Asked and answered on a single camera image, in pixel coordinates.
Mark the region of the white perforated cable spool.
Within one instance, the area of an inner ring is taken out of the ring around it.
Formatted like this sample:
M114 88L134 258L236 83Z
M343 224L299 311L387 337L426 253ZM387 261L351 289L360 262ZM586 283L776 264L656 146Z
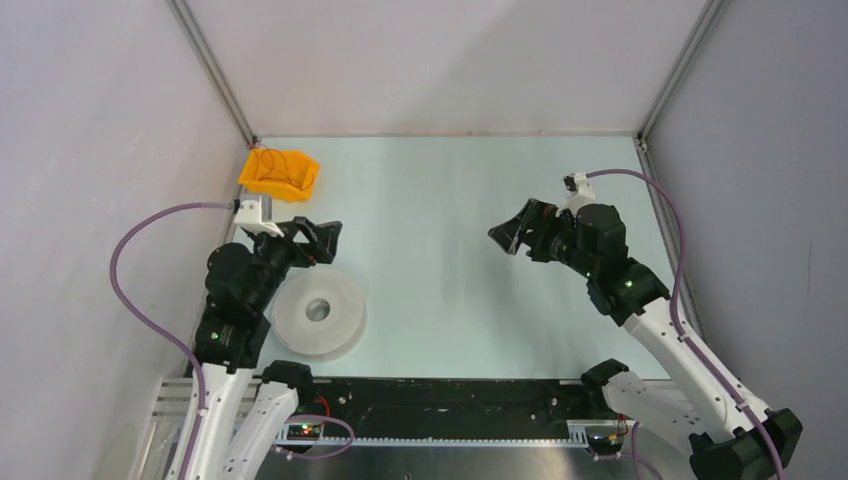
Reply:
M367 328L366 296L345 272L316 268L284 281L271 306L271 326L293 354L318 363L351 352Z

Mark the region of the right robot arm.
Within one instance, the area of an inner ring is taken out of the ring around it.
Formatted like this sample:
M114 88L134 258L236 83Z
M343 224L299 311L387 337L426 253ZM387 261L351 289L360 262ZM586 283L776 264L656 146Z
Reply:
M588 414L635 420L686 456L698 479L769 479L786 471L803 431L799 418L754 395L683 321L668 288L630 257L615 207L571 212L530 199L488 235L509 255L527 246L531 260L582 275L596 309L636 339L681 394L670 397L610 359L581 377Z

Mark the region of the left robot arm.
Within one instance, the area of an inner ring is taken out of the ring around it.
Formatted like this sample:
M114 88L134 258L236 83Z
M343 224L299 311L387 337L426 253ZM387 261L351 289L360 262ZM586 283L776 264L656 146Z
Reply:
M208 258L206 304L193 349L200 366L170 479L254 478L284 422L316 403L310 368L274 361L262 372L246 419L237 419L270 328L267 307L291 269L333 262L343 225L301 216L272 222L246 213L235 223L253 246L226 243Z

